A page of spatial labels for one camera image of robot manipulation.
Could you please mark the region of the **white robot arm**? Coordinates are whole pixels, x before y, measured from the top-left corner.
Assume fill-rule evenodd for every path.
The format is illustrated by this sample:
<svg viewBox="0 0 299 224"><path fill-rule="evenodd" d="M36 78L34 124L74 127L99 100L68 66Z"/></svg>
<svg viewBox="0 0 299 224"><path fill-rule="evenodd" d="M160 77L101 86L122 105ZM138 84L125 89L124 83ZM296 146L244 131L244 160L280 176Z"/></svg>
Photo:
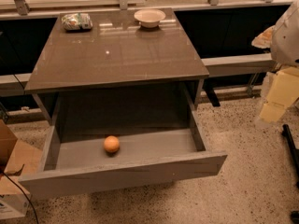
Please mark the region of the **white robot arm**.
<svg viewBox="0 0 299 224"><path fill-rule="evenodd" d="M277 122L299 98L299 1L295 0L275 25L256 36L251 45L270 48L281 68L272 76L259 118Z"/></svg>

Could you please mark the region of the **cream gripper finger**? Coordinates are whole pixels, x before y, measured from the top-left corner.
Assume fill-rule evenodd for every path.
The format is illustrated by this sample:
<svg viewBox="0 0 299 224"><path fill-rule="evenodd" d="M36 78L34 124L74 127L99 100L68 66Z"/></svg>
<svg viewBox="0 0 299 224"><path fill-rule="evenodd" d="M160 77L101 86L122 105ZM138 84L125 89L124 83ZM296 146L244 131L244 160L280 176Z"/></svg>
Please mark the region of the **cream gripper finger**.
<svg viewBox="0 0 299 224"><path fill-rule="evenodd" d="M274 74L259 115L265 122L277 122L286 110L299 99L299 69L288 67Z"/></svg>
<svg viewBox="0 0 299 224"><path fill-rule="evenodd" d="M251 42L251 45L258 49L269 49L272 43L272 34L275 26L270 26L257 35Z"/></svg>

